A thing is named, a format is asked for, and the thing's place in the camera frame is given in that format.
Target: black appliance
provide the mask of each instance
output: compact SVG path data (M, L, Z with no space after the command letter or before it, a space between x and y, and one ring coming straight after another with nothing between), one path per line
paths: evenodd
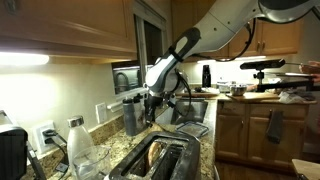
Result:
M21 179L27 169L27 132L11 124L3 110L0 110L0 177Z
M209 65L203 65L202 87L211 87L211 74L210 74L210 66Z

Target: electrical outlet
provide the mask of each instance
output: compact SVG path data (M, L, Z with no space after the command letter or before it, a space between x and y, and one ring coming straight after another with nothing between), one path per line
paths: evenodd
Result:
M42 132L44 132L48 129L54 130L53 121L47 121L45 123L42 123L40 125L33 127L33 137L35 139L36 149L39 154L43 154L54 147L54 145L45 144L45 142L44 142L48 138L44 137Z
M99 124L107 120L107 106L106 103L96 105L96 116Z

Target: window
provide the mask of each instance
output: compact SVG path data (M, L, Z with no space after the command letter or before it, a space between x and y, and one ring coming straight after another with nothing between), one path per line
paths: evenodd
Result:
M138 59L112 63L115 93L120 98L141 89L148 67L164 53L165 19L140 0L134 2L134 14Z

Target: bowl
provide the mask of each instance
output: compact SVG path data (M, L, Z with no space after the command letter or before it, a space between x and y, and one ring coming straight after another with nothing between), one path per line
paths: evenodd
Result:
M232 85L230 86L230 93L232 96L243 96L247 91L246 85Z

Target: water bottle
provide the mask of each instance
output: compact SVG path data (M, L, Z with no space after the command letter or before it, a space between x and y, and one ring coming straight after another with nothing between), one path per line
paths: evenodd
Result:
M80 151L94 146L92 137L88 131L83 126L83 117L80 115L73 116L68 119L68 125L70 127L70 132L68 136L68 159L69 159L69 168L71 170L72 176L77 179L76 171L73 165L73 158Z
M136 117L136 127L137 127L138 133L145 126L144 114L143 114L144 111L142 109L142 105L141 105L140 99L142 99L142 96L140 94L138 94L137 96L135 96L133 98L134 114L135 114L135 117Z
M123 119L126 134L128 136L135 136L138 134L137 121L135 116L134 101L132 98L126 98L123 103Z

